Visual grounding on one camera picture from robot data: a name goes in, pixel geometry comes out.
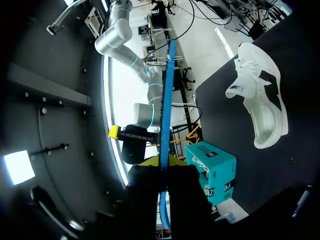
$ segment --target light panel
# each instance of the light panel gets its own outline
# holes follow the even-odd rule
[[[232,52],[231,47],[227,43],[227,40],[225,39],[225,36],[222,34],[222,32],[220,31],[220,29],[218,27],[216,27],[214,31],[216,32],[216,34],[220,38],[221,42],[223,43],[224,48],[225,48],[226,53],[228,54],[229,58],[232,59],[235,55]]]
[[[71,4],[74,3],[74,0],[64,0],[64,2],[65,2],[68,6],[70,6]]]
[[[23,183],[35,177],[35,172],[26,150],[5,155],[4,162],[13,185]]]
[[[106,4],[106,0],[101,0],[101,2],[102,2],[102,5],[104,7],[105,12],[108,12],[108,7],[107,7],[107,4]]]

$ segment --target teal box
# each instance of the teal box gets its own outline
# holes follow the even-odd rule
[[[236,157],[205,141],[185,146],[186,163],[195,165],[199,182],[213,206],[232,197]]]

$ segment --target shoe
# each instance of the shoe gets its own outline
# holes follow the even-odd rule
[[[227,98],[244,97],[254,128],[254,146],[265,149],[288,134],[288,117],[280,92],[280,71],[261,48],[242,43],[234,60],[237,79],[226,90]]]

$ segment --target black tabletop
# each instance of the black tabletop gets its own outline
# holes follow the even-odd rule
[[[203,138],[236,156],[232,198],[249,214],[286,188],[312,185],[319,170],[320,61],[311,39],[292,14],[253,43],[271,56],[281,72],[289,132],[272,147],[255,148],[243,97],[225,96],[237,77],[233,59],[195,91],[203,111]]]

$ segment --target blue strap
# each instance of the blue strap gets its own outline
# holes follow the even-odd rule
[[[166,64],[165,86],[162,104],[162,119],[161,119],[161,144],[159,165],[163,173],[163,177],[167,177],[169,168],[169,145],[170,145],[170,119],[171,119],[171,104],[172,104],[172,88],[174,87],[174,72],[175,72],[175,53],[176,41],[171,40],[169,47],[169,60]],[[165,229],[170,228],[170,222],[167,213],[166,205],[167,191],[160,193],[160,219]]]

